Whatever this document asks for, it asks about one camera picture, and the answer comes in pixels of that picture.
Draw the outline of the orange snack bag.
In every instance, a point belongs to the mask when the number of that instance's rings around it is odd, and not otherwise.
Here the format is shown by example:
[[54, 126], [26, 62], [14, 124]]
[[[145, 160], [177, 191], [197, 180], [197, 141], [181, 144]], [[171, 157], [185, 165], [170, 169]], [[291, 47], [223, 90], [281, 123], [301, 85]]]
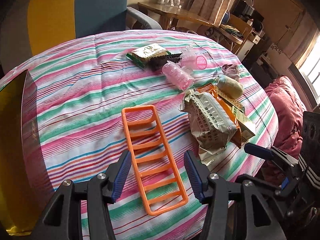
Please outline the orange snack bag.
[[196, 91], [200, 93], [208, 92], [218, 101], [218, 103], [223, 108], [225, 113], [228, 115], [230, 120], [236, 126], [236, 133], [231, 137], [230, 141], [234, 143], [238, 148], [240, 148], [242, 146], [242, 136], [241, 136], [241, 128], [240, 128], [239, 122], [237, 121], [235, 115], [233, 114], [231, 107], [223, 100], [222, 96], [219, 94], [220, 90], [218, 89], [218, 87], [210, 83], [206, 86], [197, 88]]

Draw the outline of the green cracker packet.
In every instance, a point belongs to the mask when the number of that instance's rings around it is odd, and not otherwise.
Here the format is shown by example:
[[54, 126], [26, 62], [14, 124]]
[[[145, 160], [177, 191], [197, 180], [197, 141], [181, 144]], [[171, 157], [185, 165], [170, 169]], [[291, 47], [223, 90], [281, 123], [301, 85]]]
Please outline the green cracker packet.
[[140, 68], [144, 68], [152, 58], [168, 55], [171, 55], [170, 51], [157, 43], [152, 43], [132, 50], [126, 57]]

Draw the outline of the set of white cups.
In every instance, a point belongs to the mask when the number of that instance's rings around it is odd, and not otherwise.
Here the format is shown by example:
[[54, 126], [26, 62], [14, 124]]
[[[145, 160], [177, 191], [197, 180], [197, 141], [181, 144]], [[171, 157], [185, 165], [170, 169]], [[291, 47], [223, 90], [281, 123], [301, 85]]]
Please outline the set of white cups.
[[178, 8], [182, 6], [181, 0], [157, 0], [157, 3], [161, 5], [167, 5], [170, 7], [178, 7]]

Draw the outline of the pink hair roller with clip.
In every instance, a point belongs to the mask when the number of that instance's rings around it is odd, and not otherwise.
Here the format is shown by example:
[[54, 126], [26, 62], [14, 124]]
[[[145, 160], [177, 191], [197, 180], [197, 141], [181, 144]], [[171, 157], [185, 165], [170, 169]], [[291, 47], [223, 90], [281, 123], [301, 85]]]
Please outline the pink hair roller with clip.
[[202, 54], [197, 54], [192, 46], [187, 46], [181, 50], [180, 67], [188, 74], [193, 74], [195, 70], [207, 68], [207, 60]]

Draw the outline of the gold storage box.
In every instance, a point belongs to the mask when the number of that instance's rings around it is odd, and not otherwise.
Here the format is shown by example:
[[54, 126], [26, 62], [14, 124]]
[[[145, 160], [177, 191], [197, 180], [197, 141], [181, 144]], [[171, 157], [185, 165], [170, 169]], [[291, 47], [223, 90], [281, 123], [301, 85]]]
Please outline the gold storage box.
[[24, 70], [1, 89], [1, 228], [33, 230], [54, 193], [40, 144], [37, 85]]

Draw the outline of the green beige small box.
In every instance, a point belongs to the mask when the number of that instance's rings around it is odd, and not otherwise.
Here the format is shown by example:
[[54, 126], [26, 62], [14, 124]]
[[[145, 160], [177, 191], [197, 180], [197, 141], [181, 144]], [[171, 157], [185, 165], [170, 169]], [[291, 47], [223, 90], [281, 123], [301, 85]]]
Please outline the green beige small box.
[[251, 120], [240, 110], [226, 99], [222, 100], [227, 104], [232, 113], [235, 115], [241, 129], [242, 142], [247, 142], [256, 135], [256, 126]]

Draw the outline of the beige printed snack bag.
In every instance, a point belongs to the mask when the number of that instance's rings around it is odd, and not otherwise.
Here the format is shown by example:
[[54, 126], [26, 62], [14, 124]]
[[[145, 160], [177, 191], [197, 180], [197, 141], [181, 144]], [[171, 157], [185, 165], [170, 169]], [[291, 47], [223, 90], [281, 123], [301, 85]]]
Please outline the beige printed snack bag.
[[199, 145], [199, 158], [209, 166], [231, 142], [231, 137], [236, 133], [235, 124], [208, 92], [188, 90], [180, 111], [188, 114], [191, 134]]

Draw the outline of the pink pillow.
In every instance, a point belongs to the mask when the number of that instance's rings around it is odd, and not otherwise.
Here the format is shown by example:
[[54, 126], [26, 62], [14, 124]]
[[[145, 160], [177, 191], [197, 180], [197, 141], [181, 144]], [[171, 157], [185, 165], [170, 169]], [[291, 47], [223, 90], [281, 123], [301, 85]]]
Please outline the pink pillow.
[[278, 117], [278, 133], [273, 146], [298, 159], [306, 107], [287, 76], [276, 78], [265, 88], [265, 92]]

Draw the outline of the wooden desk with clutter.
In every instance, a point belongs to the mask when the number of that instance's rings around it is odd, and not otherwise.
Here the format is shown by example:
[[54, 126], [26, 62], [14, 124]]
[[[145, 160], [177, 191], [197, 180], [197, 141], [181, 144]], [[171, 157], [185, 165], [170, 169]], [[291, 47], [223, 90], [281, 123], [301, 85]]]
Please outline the wooden desk with clutter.
[[243, 61], [264, 35], [263, 20], [254, 8], [254, 0], [235, 0], [220, 26], [213, 29], [213, 39]]

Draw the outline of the pink cloth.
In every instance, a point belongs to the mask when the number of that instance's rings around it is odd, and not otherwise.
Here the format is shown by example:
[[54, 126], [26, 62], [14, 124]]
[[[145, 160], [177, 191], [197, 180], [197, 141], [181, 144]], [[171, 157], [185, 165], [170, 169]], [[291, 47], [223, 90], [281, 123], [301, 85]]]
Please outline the pink cloth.
[[239, 82], [240, 73], [239, 73], [239, 68], [236, 64], [224, 64], [221, 67], [221, 69], [225, 76], [230, 77], [231, 79]]

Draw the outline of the brown toy brick gun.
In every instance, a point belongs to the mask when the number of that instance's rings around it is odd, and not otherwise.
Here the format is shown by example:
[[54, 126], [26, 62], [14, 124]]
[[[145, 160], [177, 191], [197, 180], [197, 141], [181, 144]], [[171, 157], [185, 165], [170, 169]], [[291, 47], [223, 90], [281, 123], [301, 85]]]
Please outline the brown toy brick gun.
[[170, 54], [170, 55], [163, 55], [163, 56], [157, 56], [157, 57], [152, 57], [147, 66], [151, 68], [152, 71], [157, 71], [161, 69], [168, 61], [171, 61], [173, 63], [178, 63], [180, 62], [180, 56], [182, 54]]

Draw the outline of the orange plastic rack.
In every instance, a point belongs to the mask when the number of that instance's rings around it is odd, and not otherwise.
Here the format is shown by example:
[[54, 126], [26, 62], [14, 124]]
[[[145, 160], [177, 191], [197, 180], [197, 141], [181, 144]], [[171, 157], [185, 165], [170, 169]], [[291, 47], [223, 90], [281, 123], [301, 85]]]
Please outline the orange plastic rack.
[[188, 196], [156, 107], [126, 107], [121, 116], [146, 213], [158, 216], [187, 204]]

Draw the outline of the wooden side table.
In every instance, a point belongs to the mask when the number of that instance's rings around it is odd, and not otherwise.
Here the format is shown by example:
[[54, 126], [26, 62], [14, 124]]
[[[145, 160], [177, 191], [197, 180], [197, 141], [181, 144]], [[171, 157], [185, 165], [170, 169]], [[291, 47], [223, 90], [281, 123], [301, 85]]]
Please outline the wooden side table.
[[213, 27], [214, 25], [203, 17], [189, 12], [178, 7], [171, 7], [168, 5], [161, 5], [150, 2], [138, 2], [139, 11], [148, 14], [148, 11], [158, 14], [160, 16], [159, 24], [164, 30], [169, 30], [177, 27], [178, 21], [188, 21], [196, 24]]

